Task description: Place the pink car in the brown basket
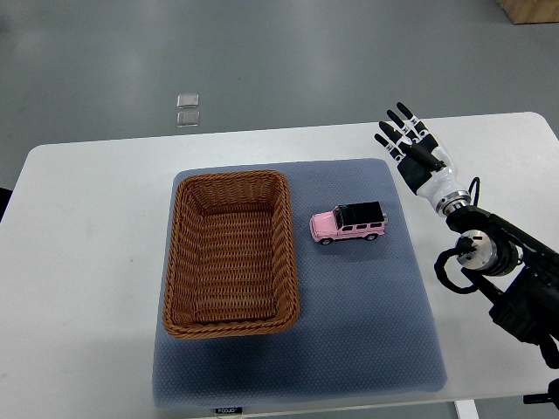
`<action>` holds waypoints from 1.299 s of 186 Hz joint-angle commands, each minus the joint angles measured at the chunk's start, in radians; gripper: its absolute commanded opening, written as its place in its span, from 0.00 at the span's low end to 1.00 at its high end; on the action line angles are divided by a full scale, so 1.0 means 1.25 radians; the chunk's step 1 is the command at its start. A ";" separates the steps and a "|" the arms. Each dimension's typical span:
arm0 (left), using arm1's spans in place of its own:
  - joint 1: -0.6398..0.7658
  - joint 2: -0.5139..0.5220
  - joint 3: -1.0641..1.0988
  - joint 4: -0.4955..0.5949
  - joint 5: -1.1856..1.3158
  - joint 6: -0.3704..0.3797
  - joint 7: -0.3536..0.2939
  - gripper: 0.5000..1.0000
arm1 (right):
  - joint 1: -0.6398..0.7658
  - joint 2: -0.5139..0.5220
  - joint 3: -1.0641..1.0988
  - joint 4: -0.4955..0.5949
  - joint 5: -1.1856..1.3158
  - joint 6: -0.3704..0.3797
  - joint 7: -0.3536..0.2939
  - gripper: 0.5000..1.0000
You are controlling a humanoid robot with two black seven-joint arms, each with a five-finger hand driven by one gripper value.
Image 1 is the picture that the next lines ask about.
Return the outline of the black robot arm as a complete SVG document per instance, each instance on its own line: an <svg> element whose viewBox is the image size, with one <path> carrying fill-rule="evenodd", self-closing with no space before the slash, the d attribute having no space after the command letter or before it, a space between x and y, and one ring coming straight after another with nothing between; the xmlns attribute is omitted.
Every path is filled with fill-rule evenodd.
<svg viewBox="0 0 559 419"><path fill-rule="evenodd" d="M493 322L540 348L558 367L558 254L506 219L479 206L480 179L458 181L451 157L404 103L387 112L376 140L388 150L409 189L459 233L434 265L438 281L457 294L481 292Z"/></svg>

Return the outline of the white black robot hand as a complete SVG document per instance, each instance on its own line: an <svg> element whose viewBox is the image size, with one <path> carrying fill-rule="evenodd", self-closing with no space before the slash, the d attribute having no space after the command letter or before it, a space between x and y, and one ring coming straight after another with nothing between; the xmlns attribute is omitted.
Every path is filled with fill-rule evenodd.
<svg viewBox="0 0 559 419"><path fill-rule="evenodd" d="M409 189L426 199L438 215L449 215L470 205L470 193L458 181L458 170L438 139L427 134L424 122L404 103L398 101L397 109L405 121L392 110L386 113L399 131L380 121L378 126L383 135L375 134L375 139L397 161L397 170ZM424 137L414 138L411 130Z"/></svg>

